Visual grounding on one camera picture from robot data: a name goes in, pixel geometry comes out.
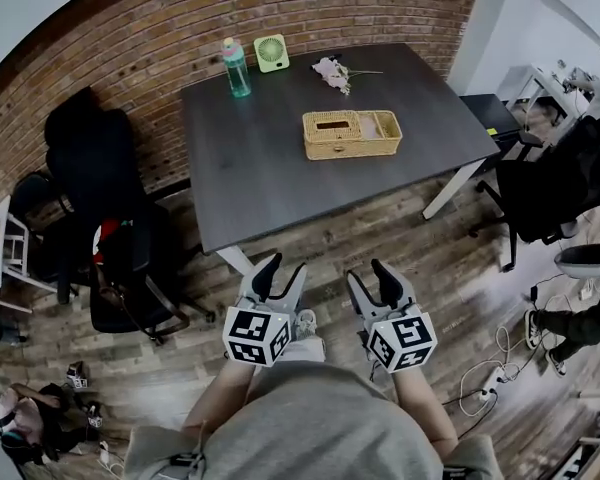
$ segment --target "gray shirt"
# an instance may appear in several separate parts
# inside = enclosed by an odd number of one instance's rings
[[[444,467],[413,418],[371,384],[304,361],[260,374],[245,407],[204,446],[174,430],[134,429],[124,478],[187,478],[188,469],[168,459],[194,450],[197,467],[189,478],[204,480],[440,480]],[[467,468],[458,478],[502,478],[486,436],[462,441],[446,463]]]

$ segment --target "brick wall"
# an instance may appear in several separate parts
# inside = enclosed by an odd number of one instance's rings
[[[44,121],[91,85],[137,130],[148,191],[185,179],[179,90],[223,71],[219,41],[284,34],[290,54],[407,42],[441,75],[473,0],[74,0],[0,66],[0,198],[44,168]]]

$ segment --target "chair backrest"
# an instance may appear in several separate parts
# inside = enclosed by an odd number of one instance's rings
[[[132,219],[146,204],[129,119],[103,111],[90,88],[51,112],[45,140],[49,170],[87,231],[105,218]]]
[[[22,178],[11,193],[9,211],[27,227],[31,227],[27,214],[56,201],[62,210],[69,213],[54,181],[40,171],[34,171]]]
[[[585,119],[565,137],[550,158],[559,162],[573,162],[586,180],[587,192],[571,211],[573,218],[600,206],[600,119]]]

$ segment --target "small green fan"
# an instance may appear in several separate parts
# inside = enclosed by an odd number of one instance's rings
[[[282,34],[259,37],[253,42],[260,71],[268,73],[289,67],[287,45]]]

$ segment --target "water bottle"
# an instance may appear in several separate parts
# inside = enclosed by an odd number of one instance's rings
[[[242,98],[251,94],[247,63],[240,42],[232,37],[227,37],[222,43],[222,58],[227,68],[227,76],[229,77],[233,96]]]

